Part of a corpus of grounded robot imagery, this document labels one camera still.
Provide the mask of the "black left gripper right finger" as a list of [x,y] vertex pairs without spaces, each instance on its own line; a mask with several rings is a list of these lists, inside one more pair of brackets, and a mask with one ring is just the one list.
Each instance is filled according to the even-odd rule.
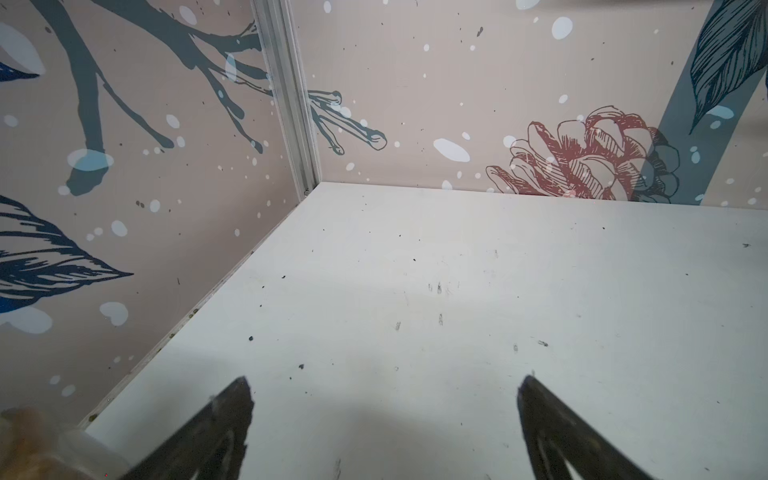
[[535,478],[652,479],[534,376],[521,383],[517,407]]

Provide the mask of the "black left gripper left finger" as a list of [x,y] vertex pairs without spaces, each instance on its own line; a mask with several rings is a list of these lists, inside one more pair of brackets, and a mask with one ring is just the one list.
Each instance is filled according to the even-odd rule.
[[253,408],[246,378],[236,378],[123,477],[238,479]]

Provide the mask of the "glass jar with amber contents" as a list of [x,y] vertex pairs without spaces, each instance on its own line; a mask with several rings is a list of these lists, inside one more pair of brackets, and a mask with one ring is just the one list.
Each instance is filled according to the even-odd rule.
[[129,462],[87,432],[40,410],[1,412],[3,479],[119,479],[129,470]]

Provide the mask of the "aluminium frame corner post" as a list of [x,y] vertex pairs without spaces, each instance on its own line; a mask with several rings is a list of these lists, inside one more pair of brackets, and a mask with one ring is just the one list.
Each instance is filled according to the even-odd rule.
[[320,174],[310,102],[290,3],[255,0],[251,5],[258,22],[262,53],[288,160],[298,195],[304,199],[319,185]]

